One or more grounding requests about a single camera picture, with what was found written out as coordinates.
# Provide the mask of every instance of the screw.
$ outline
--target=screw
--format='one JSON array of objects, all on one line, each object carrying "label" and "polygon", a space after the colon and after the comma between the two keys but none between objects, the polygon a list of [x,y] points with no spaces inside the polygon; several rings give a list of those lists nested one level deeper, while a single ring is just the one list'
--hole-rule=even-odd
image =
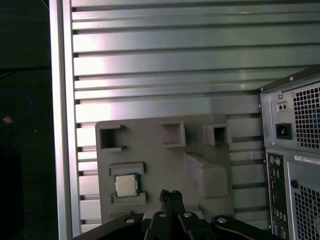
[{"label": "screw", "polygon": [[218,222],[221,224],[225,224],[227,222],[227,220],[223,217],[218,218]]},{"label": "screw", "polygon": [[127,224],[132,224],[132,223],[135,222],[135,220],[132,219],[132,218],[129,218],[129,219],[125,220],[125,222],[126,222]]},{"label": "screw", "polygon": [[185,218],[190,218],[190,217],[192,216],[192,214],[191,214],[190,212],[185,212],[185,213],[183,214],[183,216],[184,216]]}]

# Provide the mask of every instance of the rear i/o panel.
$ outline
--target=rear i/o panel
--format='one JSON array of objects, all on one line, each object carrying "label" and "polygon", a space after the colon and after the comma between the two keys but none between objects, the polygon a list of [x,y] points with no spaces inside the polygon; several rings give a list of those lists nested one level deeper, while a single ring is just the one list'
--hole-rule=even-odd
[{"label": "rear i/o panel", "polygon": [[268,153],[267,158],[272,233],[289,239],[284,157]]}]

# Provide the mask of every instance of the mesh vent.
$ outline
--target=mesh vent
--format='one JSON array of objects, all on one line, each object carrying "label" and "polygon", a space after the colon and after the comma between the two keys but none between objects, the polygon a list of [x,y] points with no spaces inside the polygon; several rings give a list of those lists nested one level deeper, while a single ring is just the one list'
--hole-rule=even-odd
[{"label": "mesh vent", "polygon": [[294,193],[298,239],[320,239],[320,194],[300,186],[300,194]]},{"label": "mesh vent", "polygon": [[320,149],[320,87],[297,92],[293,99],[297,141],[303,148]]}]

